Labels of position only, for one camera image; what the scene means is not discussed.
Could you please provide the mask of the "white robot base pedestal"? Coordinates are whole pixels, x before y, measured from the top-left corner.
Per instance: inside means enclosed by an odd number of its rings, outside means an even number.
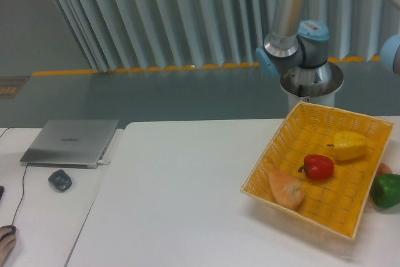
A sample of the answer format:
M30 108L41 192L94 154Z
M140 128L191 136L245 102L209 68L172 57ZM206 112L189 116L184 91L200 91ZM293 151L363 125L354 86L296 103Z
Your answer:
M295 94L292 94L285 89L283 89L283 92L287 96L287 106L288 106L288 111L290 112L295 105L297 105L298 102L306 102L306 103L312 103L312 104L319 104L323 106L329 106L329 107L334 107L335 106L335 92L329 93L324 96L318 96L318 97L310 97L310 96L297 96Z

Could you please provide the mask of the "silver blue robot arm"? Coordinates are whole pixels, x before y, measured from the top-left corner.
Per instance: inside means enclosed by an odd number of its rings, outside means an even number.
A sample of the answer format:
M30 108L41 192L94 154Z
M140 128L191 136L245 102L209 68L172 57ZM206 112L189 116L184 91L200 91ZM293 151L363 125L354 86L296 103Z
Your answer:
M288 95L318 98L343 84L329 57L378 54L399 72L399 0L276 0L256 61Z

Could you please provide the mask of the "person's hand on mouse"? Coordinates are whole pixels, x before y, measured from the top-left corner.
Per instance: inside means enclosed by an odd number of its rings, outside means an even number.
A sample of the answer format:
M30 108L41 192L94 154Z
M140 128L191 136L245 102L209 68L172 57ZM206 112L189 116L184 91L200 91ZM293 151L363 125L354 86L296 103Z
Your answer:
M3 236L8 232L9 230L6 228L6 226L1 227L1 266L4 264L6 258L8 257L9 253L11 250L14 248L16 245L16 234L8 236L6 238L3 238Z

